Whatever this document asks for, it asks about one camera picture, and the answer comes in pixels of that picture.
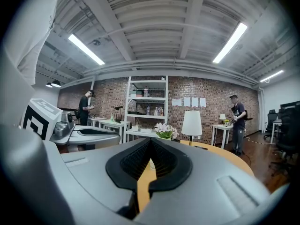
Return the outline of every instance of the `white flower bouquet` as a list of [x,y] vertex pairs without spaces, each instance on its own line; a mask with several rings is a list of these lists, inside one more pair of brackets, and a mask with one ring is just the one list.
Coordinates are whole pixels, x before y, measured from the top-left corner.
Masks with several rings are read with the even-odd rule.
[[175,128],[173,128],[171,125],[167,125],[166,123],[162,124],[161,122],[156,124],[155,131],[160,138],[164,139],[176,139],[178,135]]

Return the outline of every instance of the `floor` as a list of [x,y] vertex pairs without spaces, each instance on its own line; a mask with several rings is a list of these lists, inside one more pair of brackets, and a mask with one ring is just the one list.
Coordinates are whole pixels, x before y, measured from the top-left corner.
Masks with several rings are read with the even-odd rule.
[[[270,162],[280,162],[280,153],[273,154],[273,150],[276,149],[276,145],[270,145],[270,138],[264,140],[263,134],[258,132],[251,136],[249,139],[244,138],[243,151],[247,155],[241,155],[241,158],[251,167],[255,177],[259,179],[272,193],[277,188],[288,182],[286,174],[277,174],[272,177],[272,173],[274,172],[273,166],[269,168]],[[225,145],[224,149],[231,150],[232,142],[229,142]]]

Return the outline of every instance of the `desk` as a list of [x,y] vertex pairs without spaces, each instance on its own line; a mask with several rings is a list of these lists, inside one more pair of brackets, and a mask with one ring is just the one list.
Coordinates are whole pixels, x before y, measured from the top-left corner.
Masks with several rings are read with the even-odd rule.
[[[122,138],[123,138],[123,129],[125,126],[125,122],[115,122],[115,121],[110,121],[110,119],[107,120],[100,120],[99,121],[99,127],[101,127],[101,124],[103,124],[103,128],[109,127],[109,128],[118,128],[119,129],[119,134],[120,134],[120,144],[122,144]],[[127,129],[130,127],[130,122],[127,122]]]
[[211,145],[213,145],[214,143],[214,139],[215,139],[215,131],[216,129],[221,129],[223,130],[223,140],[222,140],[222,146],[221,148],[224,148],[224,144],[225,144],[225,138],[226,138],[226,132],[227,133],[227,139],[226,139],[226,144],[228,144],[228,139],[229,139],[229,130],[233,128],[233,125],[229,125],[229,126],[225,126],[225,125],[221,125],[221,124],[216,124],[216,125],[212,125],[212,136],[211,136]]
[[[189,141],[182,140],[181,143],[185,145],[189,145]],[[229,162],[236,165],[237,167],[247,172],[251,176],[254,176],[251,168],[244,160],[242,160],[240,157],[234,155],[233,153],[227,150],[215,146],[210,146],[200,142],[192,142],[192,146],[207,148],[207,151],[217,153],[218,155],[226,158]],[[149,183],[154,181],[155,179],[156,179],[155,170],[152,170],[150,168],[150,163],[148,163],[140,179],[137,181],[137,199],[139,202],[140,212],[146,207],[147,203],[150,201],[148,187],[149,187]]]
[[275,125],[277,125],[277,139],[278,139],[279,126],[282,125],[281,119],[277,119],[273,122],[272,136],[271,136],[271,142],[270,142],[271,144],[273,144]]
[[88,118],[88,122],[90,122],[92,124],[93,127],[96,126],[96,122],[99,122],[101,120],[106,120],[106,118],[99,118],[99,117],[95,117],[95,118]]

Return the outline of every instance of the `white lamp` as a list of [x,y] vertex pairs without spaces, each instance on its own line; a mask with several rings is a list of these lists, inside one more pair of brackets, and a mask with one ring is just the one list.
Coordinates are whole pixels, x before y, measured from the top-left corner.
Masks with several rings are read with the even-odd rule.
[[192,136],[202,135],[201,117],[199,111],[186,111],[184,113],[181,133],[190,136],[190,146],[192,145]]
[[219,118],[220,120],[225,120],[226,119],[226,116],[225,116],[225,114],[224,113],[221,113],[220,114],[220,118]]

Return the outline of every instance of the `man with cap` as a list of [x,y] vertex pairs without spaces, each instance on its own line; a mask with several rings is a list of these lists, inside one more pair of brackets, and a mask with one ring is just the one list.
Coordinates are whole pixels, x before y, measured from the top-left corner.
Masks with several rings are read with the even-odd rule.
[[242,154],[245,129],[245,120],[243,119],[243,117],[246,115],[246,112],[244,105],[239,102],[238,96],[232,95],[230,96],[230,99],[234,104],[234,106],[231,108],[231,110],[233,111],[232,152],[240,156]]
[[86,126],[88,124],[89,110],[94,109],[94,106],[88,107],[88,98],[94,97],[94,90],[89,90],[79,102],[80,125]]

